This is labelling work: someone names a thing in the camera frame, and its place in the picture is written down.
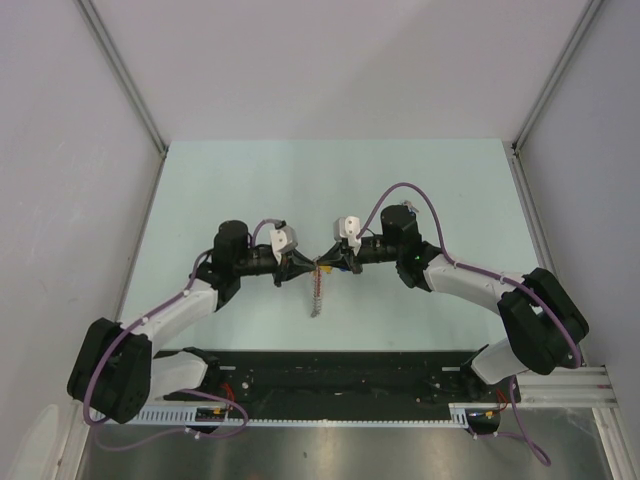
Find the red tag key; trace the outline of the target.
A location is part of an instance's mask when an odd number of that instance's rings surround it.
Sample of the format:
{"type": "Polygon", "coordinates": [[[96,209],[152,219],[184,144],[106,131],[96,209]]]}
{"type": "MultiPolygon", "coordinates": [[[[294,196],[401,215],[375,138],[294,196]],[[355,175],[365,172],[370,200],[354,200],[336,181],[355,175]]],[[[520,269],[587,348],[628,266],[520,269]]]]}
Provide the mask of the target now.
{"type": "Polygon", "coordinates": [[[322,271],[317,269],[314,274],[314,287],[313,292],[316,298],[320,298],[322,295],[322,271]]]}

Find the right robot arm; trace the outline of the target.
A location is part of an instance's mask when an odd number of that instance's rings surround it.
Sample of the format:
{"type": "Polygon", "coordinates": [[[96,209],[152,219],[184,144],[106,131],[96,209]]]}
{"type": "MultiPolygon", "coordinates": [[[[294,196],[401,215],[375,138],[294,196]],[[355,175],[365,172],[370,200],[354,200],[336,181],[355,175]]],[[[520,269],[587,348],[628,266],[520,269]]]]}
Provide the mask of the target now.
{"type": "Polygon", "coordinates": [[[336,243],[317,263],[359,274],[367,264],[391,262],[409,288],[452,295],[497,314],[505,339],[482,347],[461,368],[469,399],[484,401],[500,381],[526,371],[548,375],[581,365],[578,344],[589,326],[553,273],[499,274],[456,260],[422,238],[407,206],[384,208],[380,220],[381,234],[368,236],[358,233],[358,218],[338,219],[336,243]]]}

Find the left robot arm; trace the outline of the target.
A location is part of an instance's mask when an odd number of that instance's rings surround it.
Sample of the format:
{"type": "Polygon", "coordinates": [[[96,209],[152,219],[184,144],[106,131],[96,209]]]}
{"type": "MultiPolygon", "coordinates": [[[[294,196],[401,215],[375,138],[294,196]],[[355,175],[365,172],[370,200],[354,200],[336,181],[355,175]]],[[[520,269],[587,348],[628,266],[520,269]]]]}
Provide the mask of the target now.
{"type": "Polygon", "coordinates": [[[178,293],[137,318],[99,318],[89,326],[67,383],[68,394],[81,401],[88,425],[126,423],[153,396],[188,389],[207,400],[219,392],[220,374],[198,355],[155,356],[187,327],[228,304],[242,278],[270,275],[281,286],[315,268],[298,251],[295,232],[283,221],[276,222],[269,243],[255,245],[253,240],[244,222],[223,222],[178,293]]]}

